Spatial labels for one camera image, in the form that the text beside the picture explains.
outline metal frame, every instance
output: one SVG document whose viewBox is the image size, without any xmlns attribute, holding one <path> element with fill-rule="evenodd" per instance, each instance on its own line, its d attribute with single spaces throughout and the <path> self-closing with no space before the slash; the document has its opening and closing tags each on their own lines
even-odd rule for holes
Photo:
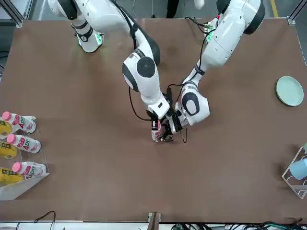
<svg viewBox="0 0 307 230">
<path fill-rule="evenodd" d="M 291 161 L 291 163 L 289 164 L 289 166 L 287 167 L 287 169 L 284 171 L 283 175 L 282 175 L 283 180 L 287 183 L 287 185 L 289 185 L 289 187 L 291 188 L 291 190 L 292 190 L 300 199 L 303 199 L 304 196 L 305 196 L 305 194 L 307 193 L 307 180 L 304 180 L 304 179 L 303 179 L 301 183 L 299 183 L 299 184 L 295 183 L 295 184 L 294 184 L 292 180 L 294 180 L 295 182 L 298 182 L 298 180 L 296 180 L 296 179 L 292 176 L 292 174 L 291 174 L 289 168 L 290 168 L 290 165 L 291 165 L 292 163 L 294 163 L 295 161 L 302 160 L 302 159 L 304 159 L 304 158 L 306 158 L 306 157 L 307 157 L 307 153 L 306 153 L 306 151 L 305 151 L 305 149 L 304 149 L 304 146 L 302 146 L 302 147 L 299 149 L 299 151 L 297 152 L 297 154 L 295 155 L 295 157 L 293 158 L 293 160 Z"/>
<path fill-rule="evenodd" d="M 149 224 L 147 230 L 159 230 L 159 222 L 161 220 L 161 213 L 148 213 Z"/>
<path fill-rule="evenodd" d="M 0 5 L 19 28 L 22 27 L 24 20 L 28 19 L 32 3 L 33 0 L 28 1 L 25 12 L 22 14 L 10 0 L 0 0 Z"/>
<path fill-rule="evenodd" d="M 0 82 L 3 76 L 3 73 L 4 73 L 4 68 L 2 67 L 2 65 L 0 65 Z"/>
<path fill-rule="evenodd" d="M 301 0 L 298 5 L 295 7 L 295 9 L 292 11 L 292 13 L 287 16 L 289 25 L 295 25 L 295 18 L 298 16 L 298 14 L 301 12 L 301 10 L 304 8 L 304 6 L 307 4 L 307 0 Z"/>
</svg>

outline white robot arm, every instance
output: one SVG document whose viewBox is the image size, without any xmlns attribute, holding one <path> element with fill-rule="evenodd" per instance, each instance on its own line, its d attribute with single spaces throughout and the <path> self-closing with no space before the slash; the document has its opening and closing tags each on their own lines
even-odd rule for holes
<svg viewBox="0 0 307 230">
<path fill-rule="evenodd" d="M 201 6 L 204 1 L 195 0 L 195 6 L 197 3 Z M 217 0 L 216 5 L 219 16 L 205 25 L 207 46 L 194 69 L 183 80 L 181 102 L 176 102 L 175 113 L 166 116 L 167 121 L 160 124 L 165 132 L 159 133 L 156 136 L 158 138 L 172 136 L 183 126 L 192 126 L 209 116 L 208 99 L 198 92 L 200 80 L 207 69 L 222 66 L 233 53 L 241 36 L 256 31 L 264 18 L 262 0 Z"/>
<path fill-rule="evenodd" d="M 97 39 L 100 33 L 123 28 L 132 36 L 135 50 L 123 63 L 123 76 L 131 89 L 140 92 L 150 114 L 162 119 L 169 110 L 169 104 L 160 90 L 157 70 L 160 49 L 136 21 L 114 0 L 48 2 L 56 15 L 71 20 L 79 43 L 86 52 L 94 52 L 101 45 Z"/>
</svg>

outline cup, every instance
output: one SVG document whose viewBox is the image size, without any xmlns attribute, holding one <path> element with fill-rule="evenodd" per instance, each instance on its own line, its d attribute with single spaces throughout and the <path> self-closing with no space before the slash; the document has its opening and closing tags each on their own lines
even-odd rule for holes
<svg viewBox="0 0 307 230">
<path fill-rule="evenodd" d="M 307 176 L 307 159 L 302 159 L 290 164 L 290 172 L 297 180 L 302 180 Z"/>
</svg>

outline bottle label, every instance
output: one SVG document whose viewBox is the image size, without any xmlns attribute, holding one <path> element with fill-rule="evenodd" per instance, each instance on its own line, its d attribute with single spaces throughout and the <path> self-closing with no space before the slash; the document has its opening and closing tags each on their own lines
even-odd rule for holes
<svg viewBox="0 0 307 230">
<path fill-rule="evenodd" d="M 30 172 L 29 172 L 29 175 L 34 175 L 34 173 L 35 173 L 35 167 L 32 166 L 32 167 L 31 167 L 31 170 L 30 170 Z"/>
<path fill-rule="evenodd" d="M 18 142 L 17 146 L 23 147 L 25 150 L 28 150 L 30 147 L 30 141 L 24 138 L 20 138 L 20 141 Z"/>
<path fill-rule="evenodd" d="M 24 126 L 25 126 L 24 117 L 22 117 L 22 116 L 16 114 L 12 124 L 13 124 L 13 125 L 18 124 L 18 125 L 20 126 L 20 128 L 23 130 L 23 129 L 24 129 Z M 26 130 L 30 130 L 30 129 L 32 128 L 32 126 L 33 126 L 32 123 L 30 123 L 30 124 L 28 125 L 28 127 L 26 127 L 25 129 L 26 129 Z"/>
<path fill-rule="evenodd" d="M 19 120 L 20 120 L 19 118 L 20 118 L 20 116 L 16 114 L 16 116 L 15 116 L 15 118 L 14 118 L 12 124 L 13 124 L 13 125 L 18 124 L 18 122 L 19 122 Z"/>
<path fill-rule="evenodd" d="M 5 175 L 17 175 L 17 173 L 13 172 L 12 170 L 6 170 L 6 169 L 2 169 L 2 174 L 5 174 Z"/>
<path fill-rule="evenodd" d="M 22 175 L 28 175 L 29 172 L 30 172 L 30 169 L 31 169 L 31 166 L 28 165 L 28 166 L 26 167 L 25 171 L 22 173 Z"/>
<path fill-rule="evenodd" d="M 7 149 L 12 149 L 11 145 L 5 142 L 0 142 L 0 147 L 4 147 Z"/>
<path fill-rule="evenodd" d="M 38 144 L 35 143 L 35 144 L 33 145 L 33 147 L 31 148 L 31 151 L 35 151 L 35 150 L 37 149 L 37 147 L 38 147 Z"/>
<path fill-rule="evenodd" d="M 8 124 L 5 121 L 0 121 L 0 125 L 9 128 Z M 1 135 L 7 136 L 9 133 L 10 133 L 10 130 L 4 130 L 2 131 Z"/>
<path fill-rule="evenodd" d="M 159 142 L 161 141 L 161 137 L 164 134 L 164 128 L 161 126 L 160 121 L 152 121 L 152 138 L 153 141 Z"/>
</svg>

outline tabletop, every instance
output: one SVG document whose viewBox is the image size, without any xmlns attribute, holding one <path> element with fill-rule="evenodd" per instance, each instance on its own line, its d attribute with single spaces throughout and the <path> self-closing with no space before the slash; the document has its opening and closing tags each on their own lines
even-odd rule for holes
<svg viewBox="0 0 307 230">
<path fill-rule="evenodd" d="M 158 43 L 161 90 L 180 83 L 200 54 L 203 34 L 185 19 L 143 19 Z M 92 54 L 70 22 L 27 21 L 16 29 L 0 84 L 1 111 L 35 115 L 50 176 L 13 201 L 1 220 L 291 222 L 307 218 L 281 176 L 306 142 L 307 103 L 282 104 L 276 81 L 307 88 L 295 27 L 265 19 L 244 35 L 229 61 L 199 84 L 210 116 L 189 127 L 188 141 L 154 143 L 151 124 L 129 102 L 122 62 L 133 50 L 124 31 L 106 34 Z M 174 88 L 175 96 L 179 89 Z M 137 113 L 146 117 L 140 95 Z"/>
</svg>

